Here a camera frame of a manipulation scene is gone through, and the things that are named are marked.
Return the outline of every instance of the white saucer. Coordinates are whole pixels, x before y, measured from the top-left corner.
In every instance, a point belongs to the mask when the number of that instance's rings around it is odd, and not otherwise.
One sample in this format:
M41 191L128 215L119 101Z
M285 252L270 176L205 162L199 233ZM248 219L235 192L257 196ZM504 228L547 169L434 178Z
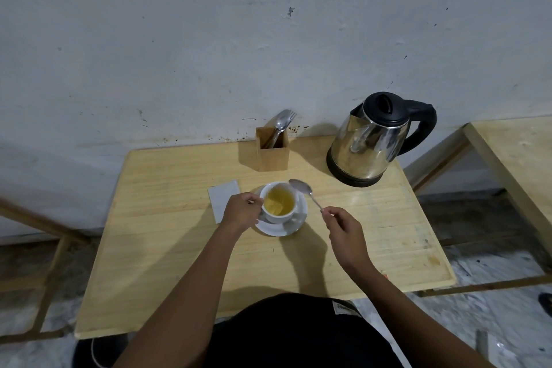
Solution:
M260 190L262 189L263 186L261 186L257 190L256 194L259 195ZM275 237L282 237L285 235L293 234L294 232L299 230L299 228L305 223L305 220L307 219L308 206L307 201L302 193L298 192L297 198L299 200L297 204L297 211L295 211L295 213L289 220L287 220L283 224L270 223L264 218L265 216L261 212L259 216L259 222L256 224L257 228L263 233Z

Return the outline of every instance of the person's right arm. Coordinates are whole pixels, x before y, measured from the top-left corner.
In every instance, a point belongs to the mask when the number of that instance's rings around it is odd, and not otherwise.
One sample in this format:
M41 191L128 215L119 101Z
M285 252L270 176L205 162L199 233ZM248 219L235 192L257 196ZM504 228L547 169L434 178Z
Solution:
M414 368L493 367L379 273L368 257L362 226L354 217L342 208L326 207L322 218L337 261L376 307Z

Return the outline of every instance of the white cup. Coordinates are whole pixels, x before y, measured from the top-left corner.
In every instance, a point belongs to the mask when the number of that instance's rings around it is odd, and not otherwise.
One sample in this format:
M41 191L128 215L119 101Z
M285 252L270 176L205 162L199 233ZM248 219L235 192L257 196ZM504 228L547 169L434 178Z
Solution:
M289 191L289 193L292 195L293 197L293 202L294 202L294 205L293 205L293 209L288 212L287 214L283 215L283 216L275 216L274 214L271 214L267 211L267 209L265 208L265 205L263 204L263 207L262 207L262 210L263 210L263 213L266 217L266 219L268 221L270 221L271 223L274 223L274 224L282 224L282 223L285 223L286 221L288 221L291 217L293 217L293 213L297 210L297 190L292 188L292 186L287 183L287 182L271 182L271 183L267 183L262 190L260 190L260 197L265 199L265 197L267 196L268 192L274 188L276 185L281 185L282 188L286 189Z

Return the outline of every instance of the kettle lid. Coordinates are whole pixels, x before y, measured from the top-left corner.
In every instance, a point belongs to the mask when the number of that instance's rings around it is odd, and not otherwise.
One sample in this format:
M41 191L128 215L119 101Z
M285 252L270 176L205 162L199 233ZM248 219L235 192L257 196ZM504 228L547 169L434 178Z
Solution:
M398 127L410 118L405 100L390 92L376 92L368 96L362 104L366 116L385 127Z

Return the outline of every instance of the tabletop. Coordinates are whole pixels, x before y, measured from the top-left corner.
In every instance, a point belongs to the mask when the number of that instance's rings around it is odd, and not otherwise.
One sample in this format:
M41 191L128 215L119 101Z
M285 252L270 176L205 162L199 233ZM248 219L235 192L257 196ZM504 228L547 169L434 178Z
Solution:
M322 206L355 216L374 265L403 291L456 282L443 249L398 162L368 188L337 181L326 167L333 137L290 141L289 168L258 172L253 141L135 150L123 166L76 336L140 329L191 266L216 228L207 189L233 179L242 192L271 181L301 179ZM364 297L339 266L320 211L307 198L305 224L286 237L256 228L230 258L217 316L230 316L281 292L341 299Z
M464 133L552 254L552 117L475 121Z

